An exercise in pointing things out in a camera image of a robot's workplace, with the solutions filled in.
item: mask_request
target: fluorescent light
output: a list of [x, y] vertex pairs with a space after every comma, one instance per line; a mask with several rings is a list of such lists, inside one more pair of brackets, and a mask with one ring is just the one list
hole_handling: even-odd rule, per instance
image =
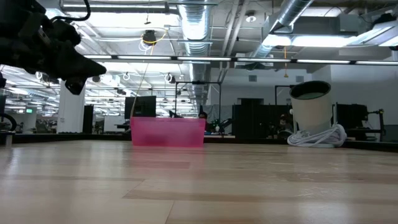
[[391, 29], [392, 27], [384, 27], [384, 28], [374, 28], [373, 30], [369, 30], [357, 37], [351, 37], [349, 45], [355, 45], [355, 44], [364, 44], [368, 42], [369, 40], [377, 37], [378, 35], [384, 33], [385, 31]]
[[204, 61], [223, 61], [223, 62], [229, 62], [231, 58], [226, 58], [226, 57], [177, 57], [177, 60], [204, 60]]
[[7, 80], [7, 83], [10, 85], [16, 85], [16, 83], [14, 83], [13, 81]]
[[21, 90], [20, 88], [13, 88], [13, 87], [9, 87], [9, 89], [17, 94], [22, 94], [22, 95], [28, 95], [29, 93], [25, 90]]
[[290, 46], [292, 41], [287, 36], [270, 34], [264, 39], [262, 44], [266, 46]]
[[89, 59], [112, 59], [110, 55], [85, 55]]
[[357, 61], [356, 65], [398, 65], [398, 62]]
[[392, 39], [382, 43], [379, 46], [380, 47], [395, 47], [395, 46], [398, 46], [398, 36], [393, 37]]
[[129, 59], [129, 60], [171, 60], [171, 57], [163, 56], [118, 56], [118, 59]]
[[6, 109], [25, 109], [25, 106], [6, 106]]
[[[47, 86], [20, 86], [20, 85], [18, 85], [17, 86], [18, 88], [47, 88]], [[60, 86], [51, 86], [51, 88], [60, 88]], [[28, 94], [28, 92], [26, 92], [25, 90], [21, 90], [21, 89], [19, 89], [19, 90], [16, 90], [16, 91], [23, 91], [24, 93], [20, 93], [20, 94], [25, 94], [25, 95], [27, 95]]]
[[292, 45], [298, 47], [344, 47], [350, 43], [350, 38], [337, 35], [298, 35], [293, 38]]
[[205, 41], [205, 40], [178, 40], [178, 44], [212, 44], [213, 41]]
[[238, 58], [239, 62], [282, 62], [289, 63], [291, 59], [276, 59], [276, 58]]
[[297, 63], [348, 64], [349, 60], [297, 60]]
[[58, 106], [55, 103], [49, 103], [49, 102], [45, 102], [46, 105], [50, 105], [50, 106]]
[[[83, 4], [64, 4], [63, 7], [86, 7]], [[127, 4], [107, 4], [106, 6], [104, 5], [99, 5], [99, 4], [93, 4], [90, 7], [92, 8], [104, 8], [104, 7], [111, 7], [111, 8], [144, 8], [144, 9], [164, 9], [164, 6], [151, 6], [151, 5], [127, 5]]]

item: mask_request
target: silver ductwork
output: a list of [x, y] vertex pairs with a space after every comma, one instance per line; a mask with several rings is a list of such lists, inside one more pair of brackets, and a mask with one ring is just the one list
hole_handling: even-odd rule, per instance
[[[181, 26], [184, 39], [206, 40], [209, 34], [210, 6], [198, 4], [179, 5], [178, 9], [181, 15]], [[186, 43], [185, 50], [189, 56], [207, 56], [209, 45]], [[210, 74], [206, 64], [191, 63], [189, 66], [191, 81], [210, 81]], [[195, 96], [197, 105], [204, 105], [206, 103], [208, 86], [209, 85], [192, 86], [192, 93], [193, 96]]]
[[[285, 0], [280, 7], [277, 19], [273, 20], [268, 18], [266, 21], [266, 30], [263, 33], [266, 34], [264, 38], [272, 31], [285, 28], [282, 32], [292, 32], [294, 22], [303, 14], [303, 12], [311, 5], [314, 0]], [[272, 48], [275, 46], [263, 45], [257, 47], [257, 49], [252, 52], [250, 57], [264, 58]]]

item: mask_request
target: white rope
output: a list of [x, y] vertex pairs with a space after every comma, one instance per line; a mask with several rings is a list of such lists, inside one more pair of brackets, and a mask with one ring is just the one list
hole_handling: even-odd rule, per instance
[[331, 129], [312, 136], [308, 131], [298, 131], [287, 138], [287, 143], [299, 147], [340, 147], [346, 138], [344, 128], [340, 124], [334, 124]]

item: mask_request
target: black metal frame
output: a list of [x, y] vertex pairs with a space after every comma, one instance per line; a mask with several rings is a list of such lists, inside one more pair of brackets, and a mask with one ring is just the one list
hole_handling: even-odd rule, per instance
[[384, 110], [383, 109], [379, 109], [377, 111], [371, 111], [368, 112], [369, 114], [378, 114], [379, 115], [379, 122], [380, 122], [380, 129], [346, 129], [346, 133], [379, 133], [380, 134], [380, 139], [379, 141], [382, 142], [383, 141], [383, 135], [386, 134], [386, 130], [384, 129]]
[[219, 103], [218, 103], [218, 121], [221, 122], [221, 82], [203, 82], [203, 81], [194, 81], [194, 82], [175, 82], [175, 106], [174, 113], [177, 114], [177, 93], [178, 93], [178, 84], [187, 83], [192, 85], [206, 85], [206, 84], [217, 84], [219, 86]]

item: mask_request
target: white pillar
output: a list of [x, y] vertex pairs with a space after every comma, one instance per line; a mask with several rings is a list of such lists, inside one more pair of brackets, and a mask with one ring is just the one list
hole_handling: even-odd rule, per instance
[[29, 131], [32, 128], [36, 128], [36, 117], [37, 117], [37, 108], [35, 107], [26, 107], [25, 113], [23, 115], [24, 122], [24, 131], [23, 133], [32, 133]]
[[312, 80], [324, 81], [331, 84], [331, 65], [327, 65], [312, 73]]
[[220, 86], [217, 84], [210, 84], [206, 105], [218, 105], [219, 103], [220, 103]]
[[80, 133], [83, 131], [85, 93], [86, 87], [84, 87], [79, 96], [73, 95], [65, 87], [65, 82], [61, 83], [57, 133]]
[[398, 62], [398, 51], [392, 50], [391, 51], [392, 59], [396, 62]]

